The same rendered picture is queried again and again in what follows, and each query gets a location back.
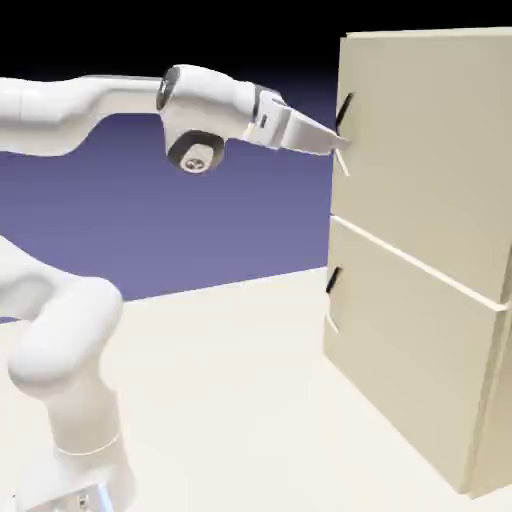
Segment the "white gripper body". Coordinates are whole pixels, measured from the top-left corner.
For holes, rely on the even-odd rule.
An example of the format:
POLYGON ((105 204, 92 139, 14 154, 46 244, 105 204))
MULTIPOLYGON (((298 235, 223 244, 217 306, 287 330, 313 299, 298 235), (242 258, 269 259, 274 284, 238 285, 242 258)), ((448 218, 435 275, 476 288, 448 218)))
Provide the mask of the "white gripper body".
POLYGON ((293 108, 287 109, 287 119, 278 147, 305 154, 326 156, 343 151, 350 141, 293 108))

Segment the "beige cabinet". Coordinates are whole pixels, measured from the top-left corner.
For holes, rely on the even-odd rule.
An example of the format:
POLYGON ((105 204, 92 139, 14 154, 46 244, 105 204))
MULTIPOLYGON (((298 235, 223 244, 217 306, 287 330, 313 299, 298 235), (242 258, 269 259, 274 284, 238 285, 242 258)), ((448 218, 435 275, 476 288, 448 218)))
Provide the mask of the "beige cabinet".
POLYGON ((512 28, 350 33, 324 337, 457 491, 512 484, 512 28))

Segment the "beige cabinet door with handled grip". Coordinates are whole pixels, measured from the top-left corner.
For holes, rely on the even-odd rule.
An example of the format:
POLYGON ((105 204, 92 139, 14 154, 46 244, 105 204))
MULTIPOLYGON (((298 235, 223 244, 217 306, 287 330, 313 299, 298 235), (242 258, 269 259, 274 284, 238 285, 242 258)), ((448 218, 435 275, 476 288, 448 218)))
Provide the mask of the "beige cabinet door with handled grip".
POLYGON ((512 27, 350 33, 334 212, 496 301, 512 260, 512 27))

